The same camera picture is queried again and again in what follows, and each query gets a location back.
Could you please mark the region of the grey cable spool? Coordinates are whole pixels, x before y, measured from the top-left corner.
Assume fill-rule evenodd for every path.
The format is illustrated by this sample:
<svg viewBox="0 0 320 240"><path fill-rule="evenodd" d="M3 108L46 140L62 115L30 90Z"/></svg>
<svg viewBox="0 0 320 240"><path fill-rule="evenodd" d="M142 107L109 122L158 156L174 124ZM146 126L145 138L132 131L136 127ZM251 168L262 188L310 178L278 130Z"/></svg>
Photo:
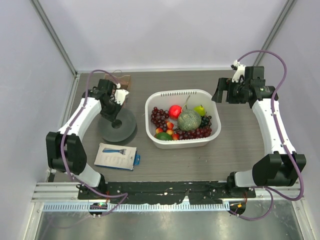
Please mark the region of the grey cable spool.
<svg viewBox="0 0 320 240"><path fill-rule="evenodd" d="M112 125L112 122L101 117L98 120L98 132L107 144L127 145L136 136L136 118L132 111L122 108L116 119L120 120L120 125Z"/></svg>

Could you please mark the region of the white plastic basket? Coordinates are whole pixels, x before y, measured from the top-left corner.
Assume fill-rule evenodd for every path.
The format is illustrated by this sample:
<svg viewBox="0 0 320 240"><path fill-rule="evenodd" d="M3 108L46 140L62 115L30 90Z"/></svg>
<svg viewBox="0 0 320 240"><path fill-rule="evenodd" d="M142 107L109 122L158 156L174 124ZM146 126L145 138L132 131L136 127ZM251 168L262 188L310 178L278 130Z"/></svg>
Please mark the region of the white plastic basket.
<svg viewBox="0 0 320 240"><path fill-rule="evenodd" d="M160 149L202 147L222 129L216 103L204 90L156 92L144 109L146 133Z"/></svg>

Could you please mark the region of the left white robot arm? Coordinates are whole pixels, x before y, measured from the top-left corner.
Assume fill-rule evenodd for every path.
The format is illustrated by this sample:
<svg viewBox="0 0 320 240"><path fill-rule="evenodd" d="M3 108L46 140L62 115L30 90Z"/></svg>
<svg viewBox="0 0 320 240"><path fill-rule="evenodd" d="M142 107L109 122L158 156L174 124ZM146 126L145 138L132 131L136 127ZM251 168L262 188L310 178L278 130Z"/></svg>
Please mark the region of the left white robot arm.
<svg viewBox="0 0 320 240"><path fill-rule="evenodd" d="M106 195L107 185L105 177L87 163L82 140L97 115L115 122L128 94L119 83L100 79L97 86L85 90L79 106L66 124L46 135L48 166L77 180L97 200Z"/></svg>

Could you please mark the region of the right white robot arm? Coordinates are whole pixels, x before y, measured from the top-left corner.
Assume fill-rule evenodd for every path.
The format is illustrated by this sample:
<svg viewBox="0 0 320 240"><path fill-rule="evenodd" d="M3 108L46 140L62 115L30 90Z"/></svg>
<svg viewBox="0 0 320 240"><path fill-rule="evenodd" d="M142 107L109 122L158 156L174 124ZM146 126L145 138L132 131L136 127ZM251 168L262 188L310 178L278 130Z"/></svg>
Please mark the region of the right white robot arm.
<svg viewBox="0 0 320 240"><path fill-rule="evenodd" d="M306 165L286 133L274 86L267 86L264 67L245 66L235 61L233 77L218 80L212 101L221 103L226 92L229 104L249 104L261 131L264 157L247 171L232 172L227 178L226 193L233 198L250 187L291 187L301 177Z"/></svg>

